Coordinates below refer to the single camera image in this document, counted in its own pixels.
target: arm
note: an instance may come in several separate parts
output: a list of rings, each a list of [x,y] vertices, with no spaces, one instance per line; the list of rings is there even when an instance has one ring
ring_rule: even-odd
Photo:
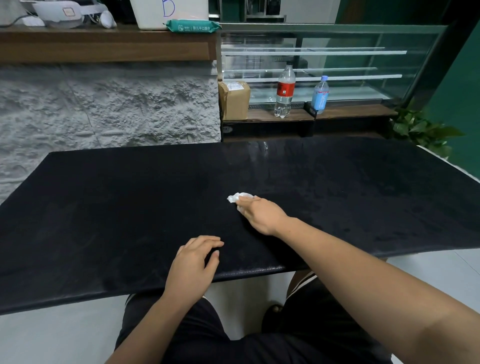
[[[180,321],[204,295],[218,266],[215,250],[223,245],[216,236],[199,236],[182,245],[168,273],[162,297],[114,351],[106,364],[158,364]]]
[[[291,246],[346,311],[404,363],[478,363],[480,315],[265,199],[241,197],[254,228]]]

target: glass display case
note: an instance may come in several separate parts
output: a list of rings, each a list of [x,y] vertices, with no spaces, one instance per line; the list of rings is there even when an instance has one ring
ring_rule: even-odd
[[[329,103],[406,100],[439,43],[443,25],[222,24],[223,81],[248,82],[250,104],[275,102],[287,63],[297,78],[292,102],[311,101],[328,76]]]

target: forearm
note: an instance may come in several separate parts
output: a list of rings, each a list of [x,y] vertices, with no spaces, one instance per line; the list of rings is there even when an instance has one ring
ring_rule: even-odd
[[[189,307],[160,298],[106,364],[158,364]]]
[[[475,311],[298,219],[286,218],[276,235],[368,333],[404,362],[469,363],[474,358],[480,335]]]

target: black table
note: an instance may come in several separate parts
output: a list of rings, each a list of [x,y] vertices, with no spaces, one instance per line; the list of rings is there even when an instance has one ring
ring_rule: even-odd
[[[480,247],[480,184],[407,143],[316,137],[50,153],[0,206],[0,313],[163,287],[220,236],[215,281],[305,268],[227,201],[249,192],[376,256]]]

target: cardboard box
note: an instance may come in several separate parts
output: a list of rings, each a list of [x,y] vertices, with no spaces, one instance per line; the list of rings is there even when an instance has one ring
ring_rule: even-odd
[[[246,82],[219,82],[218,98],[222,120],[246,120],[250,87]]]

